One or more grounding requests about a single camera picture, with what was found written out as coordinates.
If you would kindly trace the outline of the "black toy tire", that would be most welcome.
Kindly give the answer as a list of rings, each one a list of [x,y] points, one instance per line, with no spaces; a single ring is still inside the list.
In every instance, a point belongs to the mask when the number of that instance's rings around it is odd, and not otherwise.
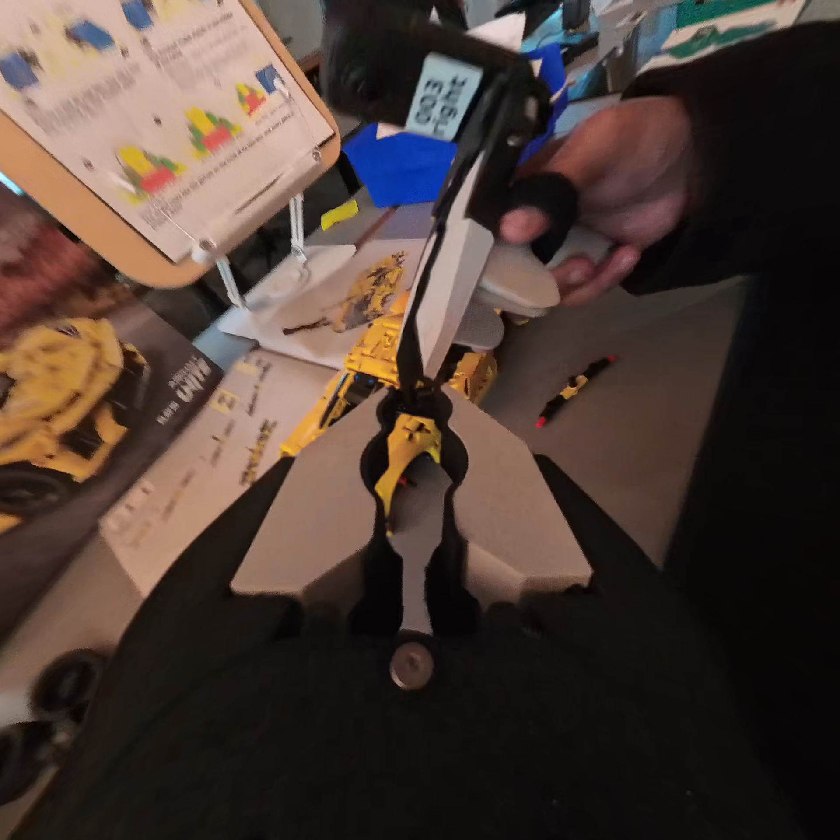
[[[96,696],[109,656],[95,648],[71,650],[49,663],[28,693],[33,715],[56,725],[80,726]]]

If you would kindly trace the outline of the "toy car set box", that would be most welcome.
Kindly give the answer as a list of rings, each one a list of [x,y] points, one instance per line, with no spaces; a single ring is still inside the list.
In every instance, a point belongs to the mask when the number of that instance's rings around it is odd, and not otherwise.
[[[2,186],[3,641],[221,379],[110,265]]]

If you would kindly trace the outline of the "yellow toy brick car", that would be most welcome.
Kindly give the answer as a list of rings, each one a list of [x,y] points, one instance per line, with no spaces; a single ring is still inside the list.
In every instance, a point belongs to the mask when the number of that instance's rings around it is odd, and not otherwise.
[[[343,368],[331,379],[311,411],[280,446],[281,458],[295,457],[327,429],[369,396],[386,387],[397,387],[396,345],[403,324],[409,292],[400,293],[390,310],[373,321],[344,359]],[[498,367],[492,351],[453,350],[448,359],[448,385],[474,404],[479,404],[494,384]],[[388,467],[376,484],[391,514],[399,485],[412,486],[404,477],[414,460],[426,456],[440,462],[440,433],[433,421],[401,414],[388,437]]]

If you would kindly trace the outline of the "person's right hand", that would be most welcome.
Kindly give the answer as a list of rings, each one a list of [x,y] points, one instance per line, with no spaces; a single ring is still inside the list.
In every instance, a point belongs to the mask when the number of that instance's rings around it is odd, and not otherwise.
[[[612,243],[599,261],[570,257],[553,269],[562,306],[585,305],[620,286],[645,250],[678,227],[691,201],[692,136],[678,98],[631,98],[579,123],[520,169],[517,185],[564,177],[577,192],[577,223]]]

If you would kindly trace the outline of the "blue plastic bin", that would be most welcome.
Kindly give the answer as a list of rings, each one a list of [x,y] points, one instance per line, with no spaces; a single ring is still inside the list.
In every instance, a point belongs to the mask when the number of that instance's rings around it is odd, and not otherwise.
[[[552,109],[547,129],[539,133],[520,154],[523,164],[553,137],[561,114],[569,105],[569,82],[563,48],[552,43],[529,51],[531,63],[539,63],[538,78],[550,89]],[[376,207],[430,203],[438,197],[453,163],[456,146],[413,133],[378,136],[380,126],[368,125],[343,147],[343,155]]]

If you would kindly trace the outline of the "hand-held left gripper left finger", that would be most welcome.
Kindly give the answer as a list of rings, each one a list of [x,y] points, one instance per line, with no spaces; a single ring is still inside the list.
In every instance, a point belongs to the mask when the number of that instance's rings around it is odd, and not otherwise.
[[[231,581],[234,593],[284,595],[307,613],[329,607],[357,634],[400,630],[403,560],[375,491],[394,396],[369,397],[294,459]]]

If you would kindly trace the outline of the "large printed paper sheet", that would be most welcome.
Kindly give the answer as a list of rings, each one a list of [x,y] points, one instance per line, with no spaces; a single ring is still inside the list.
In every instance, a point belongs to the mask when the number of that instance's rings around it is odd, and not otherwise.
[[[467,35],[488,44],[518,53],[522,46],[527,14],[504,14],[468,30]]]

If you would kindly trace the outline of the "building instruction booklet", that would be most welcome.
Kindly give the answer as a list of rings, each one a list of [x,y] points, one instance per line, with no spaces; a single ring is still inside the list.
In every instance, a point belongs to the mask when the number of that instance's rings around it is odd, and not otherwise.
[[[410,290],[423,249],[422,238],[373,239],[297,303],[247,330],[255,346],[101,523],[142,595],[280,459],[362,334]]]

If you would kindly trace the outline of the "instruction card on stand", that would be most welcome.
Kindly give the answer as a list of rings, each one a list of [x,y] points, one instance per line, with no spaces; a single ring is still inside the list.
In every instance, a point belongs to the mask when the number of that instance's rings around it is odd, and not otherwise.
[[[354,245],[305,245],[302,250],[293,250],[246,292],[241,305],[227,310],[217,321],[217,329],[237,338],[254,340],[247,330],[314,291],[343,268],[356,252]]]

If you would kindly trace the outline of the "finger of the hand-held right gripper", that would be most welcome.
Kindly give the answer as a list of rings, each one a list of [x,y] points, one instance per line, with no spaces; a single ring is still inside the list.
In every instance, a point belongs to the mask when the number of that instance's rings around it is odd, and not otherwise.
[[[418,346],[423,377],[438,377],[494,245],[494,234],[467,217],[462,190],[451,207],[441,246],[418,307]]]
[[[436,378],[435,380],[430,381],[424,378],[422,374],[422,362],[418,346],[418,307],[425,293],[428,275],[432,268],[432,265],[434,264],[434,258],[442,243],[441,237],[443,236],[443,233],[445,231],[446,219],[448,217],[449,211],[453,206],[455,199],[458,197],[459,193],[462,190],[466,190],[466,195],[468,197],[467,211],[469,210],[469,203],[473,198],[474,192],[476,191],[476,185],[478,183],[483,164],[484,153],[480,152],[476,158],[476,161],[470,166],[463,181],[460,183],[457,191],[455,192],[454,200],[449,205],[447,212],[440,212],[439,217],[436,218],[433,232],[432,234],[430,234],[425,249],[423,251],[423,255],[413,281],[411,296],[409,298],[408,305],[404,314],[401,336],[397,346],[396,364],[400,387],[402,389],[416,389],[418,386],[423,386],[423,384],[426,382],[435,382],[437,379]]]

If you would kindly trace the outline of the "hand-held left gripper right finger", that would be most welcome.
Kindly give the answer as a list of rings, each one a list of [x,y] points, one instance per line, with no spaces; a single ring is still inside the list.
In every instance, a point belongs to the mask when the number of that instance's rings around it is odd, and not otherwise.
[[[450,486],[425,572],[433,632],[472,634],[495,604],[587,587],[592,566],[529,447],[450,386],[435,396]]]

